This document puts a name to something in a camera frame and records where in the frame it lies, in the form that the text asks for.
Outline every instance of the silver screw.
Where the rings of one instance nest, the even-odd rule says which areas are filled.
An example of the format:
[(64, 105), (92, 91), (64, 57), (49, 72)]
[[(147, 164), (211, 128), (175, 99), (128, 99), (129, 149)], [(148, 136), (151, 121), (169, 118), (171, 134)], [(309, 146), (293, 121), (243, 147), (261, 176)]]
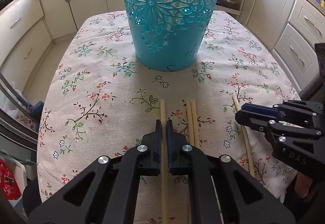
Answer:
[(285, 142), (287, 139), (284, 136), (280, 136), (278, 140), (280, 142)]
[(222, 155), (221, 158), (222, 162), (230, 162), (230, 157), (228, 155)]
[(183, 149), (183, 151), (191, 151), (191, 150), (193, 150), (192, 146), (190, 146), (188, 144), (183, 145), (182, 149)]
[(107, 156), (100, 156), (98, 158), (98, 162), (101, 164), (108, 163), (108, 161), (109, 161), (109, 158)]
[(140, 152), (144, 152), (144, 151), (146, 151), (147, 149), (148, 149), (148, 147), (145, 146), (145, 145), (139, 145), (139, 146), (137, 147), (137, 150), (140, 151)]

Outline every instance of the tablecloth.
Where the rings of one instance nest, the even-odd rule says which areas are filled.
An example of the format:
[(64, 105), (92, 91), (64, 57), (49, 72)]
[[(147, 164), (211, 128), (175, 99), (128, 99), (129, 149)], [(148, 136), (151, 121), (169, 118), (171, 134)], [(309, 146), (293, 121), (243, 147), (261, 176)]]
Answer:
[[(174, 128), (186, 136), (185, 102), (195, 99), (204, 153), (228, 154), (247, 170), (233, 93), (240, 104), (299, 99), (267, 49), (227, 13), (213, 12), (196, 61), (178, 72), (137, 61), (124, 11), (90, 17), (64, 54), (45, 101), (37, 150), (42, 201), (100, 155), (118, 157), (139, 145), (154, 131), (161, 98)], [(248, 129), (248, 135), (256, 180), (283, 199), (295, 170), (271, 156), (264, 134)], [(159, 181), (141, 177), (134, 223), (162, 221)], [(170, 176), (168, 186), (170, 221), (188, 223), (187, 177)]]

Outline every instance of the wooden stick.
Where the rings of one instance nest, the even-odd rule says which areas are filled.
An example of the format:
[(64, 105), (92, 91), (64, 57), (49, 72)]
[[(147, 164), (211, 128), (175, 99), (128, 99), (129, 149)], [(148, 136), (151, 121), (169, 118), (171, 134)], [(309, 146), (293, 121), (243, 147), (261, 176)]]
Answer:
[(195, 105), (194, 99), (191, 99), (191, 108), (192, 108), (192, 120), (193, 120), (195, 147), (201, 149), (200, 139), (199, 139), (198, 115), (196, 114), (196, 105)]
[[(241, 107), (239, 106), (239, 102), (238, 102), (238, 99), (235, 94), (232, 94), (232, 99), (234, 101), (236, 112), (237, 112), (241, 109)], [(246, 130), (245, 126), (243, 126), (243, 125), (241, 125), (241, 126), (242, 126), (242, 132), (244, 135), (244, 142), (245, 142), (247, 159), (248, 159), (248, 170), (249, 170), (249, 173), (251, 174), (251, 176), (253, 176), (255, 178), (253, 157), (251, 155), (251, 145), (249, 144), (247, 130)]]
[(195, 146), (191, 101), (186, 101), (186, 111), (187, 111), (188, 134), (189, 134), (188, 141), (190, 145)]
[(160, 121), (162, 131), (161, 143), (161, 204), (162, 221), (168, 223), (168, 157), (167, 157), (167, 138), (166, 138), (166, 103), (160, 100)]

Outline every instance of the blue plastic basket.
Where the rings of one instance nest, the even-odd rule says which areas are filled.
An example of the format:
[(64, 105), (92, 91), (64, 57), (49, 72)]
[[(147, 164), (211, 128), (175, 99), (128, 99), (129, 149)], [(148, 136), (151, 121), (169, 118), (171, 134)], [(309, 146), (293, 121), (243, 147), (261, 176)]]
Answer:
[(124, 0), (138, 60), (178, 71), (196, 57), (217, 0)]

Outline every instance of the open shelf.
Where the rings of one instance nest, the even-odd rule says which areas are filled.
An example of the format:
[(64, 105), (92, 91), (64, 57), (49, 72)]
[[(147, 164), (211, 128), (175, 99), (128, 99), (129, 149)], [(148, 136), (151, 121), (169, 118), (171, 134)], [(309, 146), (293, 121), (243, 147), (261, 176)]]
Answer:
[(221, 10), (230, 14), (234, 14), (234, 15), (240, 15), (241, 11), (239, 10), (235, 10), (235, 9), (231, 9), (231, 8), (226, 8), (226, 7), (222, 7), (222, 6), (218, 6), (215, 5), (214, 10)]

